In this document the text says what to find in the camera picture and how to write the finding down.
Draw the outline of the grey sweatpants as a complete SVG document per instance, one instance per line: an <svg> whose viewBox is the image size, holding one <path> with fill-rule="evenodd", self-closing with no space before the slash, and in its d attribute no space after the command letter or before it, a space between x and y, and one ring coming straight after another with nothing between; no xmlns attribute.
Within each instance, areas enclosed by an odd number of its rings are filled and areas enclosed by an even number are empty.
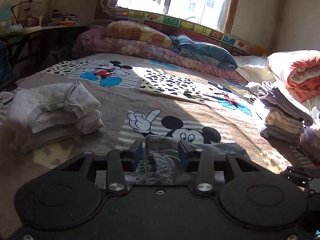
<svg viewBox="0 0 320 240"><path fill-rule="evenodd" d="M138 185L190 185L196 172L185 172L178 156L178 140L148 135L145 152L135 172Z"/></svg>

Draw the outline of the white purple flower folded sheet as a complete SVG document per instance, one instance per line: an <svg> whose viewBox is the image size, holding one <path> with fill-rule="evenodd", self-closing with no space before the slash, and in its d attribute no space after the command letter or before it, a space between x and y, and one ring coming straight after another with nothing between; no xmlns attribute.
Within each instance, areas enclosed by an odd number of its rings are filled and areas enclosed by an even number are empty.
<svg viewBox="0 0 320 240"><path fill-rule="evenodd" d="M313 159L319 161L319 102L311 110L313 124L304 127L300 146Z"/></svg>

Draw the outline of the Mickey Mouse brown blanket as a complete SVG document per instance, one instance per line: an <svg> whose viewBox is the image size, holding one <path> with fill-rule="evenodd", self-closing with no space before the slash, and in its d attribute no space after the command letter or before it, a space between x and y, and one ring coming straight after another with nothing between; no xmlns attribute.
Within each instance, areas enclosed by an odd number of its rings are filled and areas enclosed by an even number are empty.
<svg viewBox="0 0 320 240"><path fill-rule="evenodd" d="M1 236L20 227L14 195L24 183L84 151L105 155L143 140L145 133L197 144L217 130L221 145L237 143L259 165L279 173L287 166L309 166L297 146L260 135L256 98L233 81L187 68L118 54L96 54L55 64L1 91L1 120L16 93L44 85L82 83L100 102L103 127L90 135L44 144L22 153L10 144L15 133L1 126Z"/></svg>

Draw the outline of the cream patterned folded sheet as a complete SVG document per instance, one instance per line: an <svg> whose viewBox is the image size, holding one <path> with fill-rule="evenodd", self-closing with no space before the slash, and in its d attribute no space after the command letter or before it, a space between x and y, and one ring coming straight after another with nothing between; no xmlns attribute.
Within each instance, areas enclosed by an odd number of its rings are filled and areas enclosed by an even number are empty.
<svg viewBox="0 0 320 240"><path fill-rule="evenodd" d="M261 118L264 121L264 124L276 126L277 128L292 134L302 134L304 131L301 121L288 117L277 108L264 107Z"/></svg>

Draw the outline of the white folded garment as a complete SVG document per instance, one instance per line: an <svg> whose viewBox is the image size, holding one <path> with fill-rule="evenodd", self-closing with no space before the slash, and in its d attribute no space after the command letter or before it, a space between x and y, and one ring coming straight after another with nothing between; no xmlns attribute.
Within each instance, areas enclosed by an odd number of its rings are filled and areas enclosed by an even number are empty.
<svg viewBox="0 0 320 240"><path fill-rule="evenodd" d="M9 105L5 125L12 148L27 153L51 142L92 134L103 126L100 102L80 81L21 89Z"/></svg>

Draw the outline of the orange white rolled quilt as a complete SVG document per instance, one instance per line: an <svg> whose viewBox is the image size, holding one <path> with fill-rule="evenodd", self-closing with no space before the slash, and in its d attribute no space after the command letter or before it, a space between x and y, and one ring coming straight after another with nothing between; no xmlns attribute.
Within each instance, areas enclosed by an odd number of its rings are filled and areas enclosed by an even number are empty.
<svg viewBox="0 0 320 240"><path fill-rule="evenodd" d="M273 53L267 64L299 102L319 96L318 50Z"/></svg>

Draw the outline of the blue folded quilt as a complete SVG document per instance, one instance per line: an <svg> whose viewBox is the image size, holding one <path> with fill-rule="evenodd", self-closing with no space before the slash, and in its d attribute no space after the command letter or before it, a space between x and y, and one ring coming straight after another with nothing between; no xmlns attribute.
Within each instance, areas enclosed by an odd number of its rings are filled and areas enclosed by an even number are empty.
<svg viewBox="0 0 320 240"><path fill-rule="evenodd" d="M212 64L225 70L235 70L238 67L229 51L220 46L193 41L185 35L170 36L170 39L175 46L174 52L183 57Z"/></svg>

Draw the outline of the pink floral quilt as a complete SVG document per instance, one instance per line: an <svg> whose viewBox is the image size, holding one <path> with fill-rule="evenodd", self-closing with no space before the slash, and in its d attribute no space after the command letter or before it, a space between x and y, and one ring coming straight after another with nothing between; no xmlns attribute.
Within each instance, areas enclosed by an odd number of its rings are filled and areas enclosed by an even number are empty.
<svg viewBox="0 0 320 240"><path fill-rule="evenodd" d="M95 27L81 33L76 39L73 54L81 57L94 53L116 53L174 64L204 74L246 85L248 81L235 70L225 70L209 63L180 56L178 53L143 41L107 37L104 27Z"/></svg>

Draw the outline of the yellow orange cartoon pillow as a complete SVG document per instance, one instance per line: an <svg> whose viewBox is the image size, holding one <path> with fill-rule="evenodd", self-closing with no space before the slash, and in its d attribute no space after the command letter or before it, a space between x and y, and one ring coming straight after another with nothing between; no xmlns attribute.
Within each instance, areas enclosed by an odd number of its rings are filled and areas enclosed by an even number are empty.
<svg viewBox="0 0 320 240"><path fill-rule="evenodd" d="M170 37L164 33L132 21L113 21L106 27L106 36L143 41L170 50L175 47Z"/></svg>

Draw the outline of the colourful alphabet foam mat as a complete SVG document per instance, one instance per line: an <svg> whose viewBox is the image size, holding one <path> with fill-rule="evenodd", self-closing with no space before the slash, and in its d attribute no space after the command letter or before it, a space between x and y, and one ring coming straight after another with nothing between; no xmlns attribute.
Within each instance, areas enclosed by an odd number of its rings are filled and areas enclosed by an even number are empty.
<svg viewBox="0 0 320 240"><path fill-rule="evenodd" d="M269 52L260 46L252 46L218 30L171 16L136 10L125 10L124 12L115 12L113 18L115 20L142 23L168 36L183 34L194 41L212 42L215 45L225 48L234 56L269 55Z"/></svg>

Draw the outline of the cluttered dark side table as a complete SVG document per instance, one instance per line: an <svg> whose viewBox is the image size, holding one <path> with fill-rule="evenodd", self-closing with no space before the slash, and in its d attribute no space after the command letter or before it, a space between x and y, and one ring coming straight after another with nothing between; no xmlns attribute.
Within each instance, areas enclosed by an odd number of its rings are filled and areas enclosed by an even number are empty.
<svg viewBox="0 0 320 240"><path fill-rule="evenodd" d="M1 90L56 63L73 59L73 46L87 25L50 26L1 36Z"/></svg>

